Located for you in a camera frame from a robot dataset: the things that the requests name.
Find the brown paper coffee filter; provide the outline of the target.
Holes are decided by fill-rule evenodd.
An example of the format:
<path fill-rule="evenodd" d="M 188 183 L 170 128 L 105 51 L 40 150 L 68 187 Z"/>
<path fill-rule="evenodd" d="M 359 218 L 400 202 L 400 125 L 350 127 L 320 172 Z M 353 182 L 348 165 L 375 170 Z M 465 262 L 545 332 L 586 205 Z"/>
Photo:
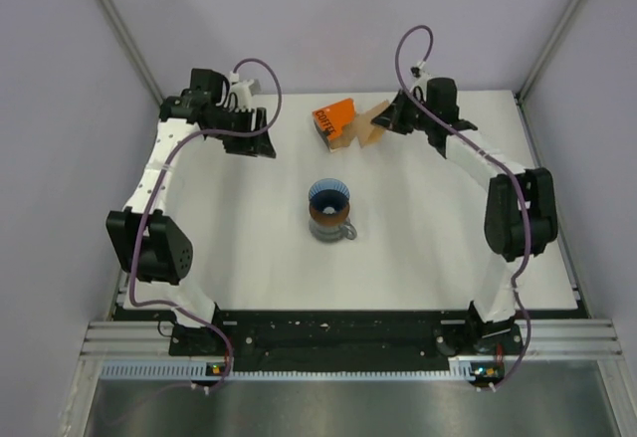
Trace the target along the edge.
<path fill-rule="evenodd" d="M 378 142 L 385 129 L 381 126 L 375 125 L 372 121 L 389 107 L 389 101 L 383 101 L 382 103 L 368 109 L 362 113 L 358 113 L 353 120 L 353 129 L 355 136 L 358 140 L 360 147 L 366 147 L 368 145 Z"/>

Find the orange coffee filter box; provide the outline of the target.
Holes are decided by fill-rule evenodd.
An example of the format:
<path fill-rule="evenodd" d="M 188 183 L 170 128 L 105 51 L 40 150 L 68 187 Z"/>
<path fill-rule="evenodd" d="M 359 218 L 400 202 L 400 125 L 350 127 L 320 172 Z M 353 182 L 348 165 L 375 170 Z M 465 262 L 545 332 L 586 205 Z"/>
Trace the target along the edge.
<path fill-rule="evenodd" d="M 356 117 L 352 98 L 312 112 L 315 129 L 330 152 L 350 146 L 355 137 L 354 121 Z"/>

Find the blue glass dripper cone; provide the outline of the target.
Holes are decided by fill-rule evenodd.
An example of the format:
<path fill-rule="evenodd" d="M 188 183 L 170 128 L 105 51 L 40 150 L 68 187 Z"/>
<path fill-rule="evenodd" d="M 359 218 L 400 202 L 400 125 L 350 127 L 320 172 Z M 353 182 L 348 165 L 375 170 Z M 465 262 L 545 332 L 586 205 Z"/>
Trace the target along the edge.
<path fill-rule="evenodd" d="M 342 211 L 349 204 L 348 187 L 335 178 L 323 178 L 315 182 L 309 190 L 309 203 L 312 208 L 323 213 L 331 209 L 334 213 Z"/>

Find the clear glass coffee server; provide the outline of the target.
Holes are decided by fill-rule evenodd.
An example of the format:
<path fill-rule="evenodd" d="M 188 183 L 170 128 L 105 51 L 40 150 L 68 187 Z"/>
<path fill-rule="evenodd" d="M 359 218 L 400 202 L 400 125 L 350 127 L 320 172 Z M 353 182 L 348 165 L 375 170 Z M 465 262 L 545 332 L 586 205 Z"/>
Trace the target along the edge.
<path fill-rule="evenodd" d="M 334 243 L 343 239 L 355 240 L 357 238 L 357 231 L 349 220 L 333 226 L 322 225 L 311 220 L 309 229 L 311 234 L 323 243 Z"/>

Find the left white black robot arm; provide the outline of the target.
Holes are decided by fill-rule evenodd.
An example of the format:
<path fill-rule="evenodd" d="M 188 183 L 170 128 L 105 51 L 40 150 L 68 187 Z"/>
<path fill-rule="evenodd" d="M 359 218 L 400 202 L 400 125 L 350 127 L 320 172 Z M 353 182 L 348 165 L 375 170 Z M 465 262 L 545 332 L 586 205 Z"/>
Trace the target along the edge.
<path fill-rule="evenodd" d="M 132 195 L 106 217 L 112 247 L 128 274 L 125 307 L 174 313 L 180 325 L 193 328 L 193 344 L 208 354 L 223 347 L 226 332 L 212 321 L 215 303 L 191 275 L 194 246 L 174 217 L 178 191 L 194 152 L 209 139 L 228 154 L 275 157 L 269 130 L 278 117 L 255 105 L 260 90 L 257 80 L 241 78 L 237 69 L 193 69 L 188 87 L 159 107 L 154 146 Z"/>

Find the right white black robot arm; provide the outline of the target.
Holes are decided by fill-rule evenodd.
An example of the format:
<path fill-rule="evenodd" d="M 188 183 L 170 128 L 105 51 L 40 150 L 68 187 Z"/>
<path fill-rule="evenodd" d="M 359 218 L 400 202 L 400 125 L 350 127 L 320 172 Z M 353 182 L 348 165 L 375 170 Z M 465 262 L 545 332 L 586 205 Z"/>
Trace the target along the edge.
<path fill-rule="evenodd" d="M 430 146 L 486 191 L 484 236 L 491 258 L 484 283 L 470 301 L 464 338 L 471 350 L 490 351 L 513 326 L 519 285 L 531 258 L 557 237 L 551 173 L 507 159 L 476 125 L 461 118 L 450 78 L 418 80 L 372 122 L 403 135 L 424 132 Z"/>

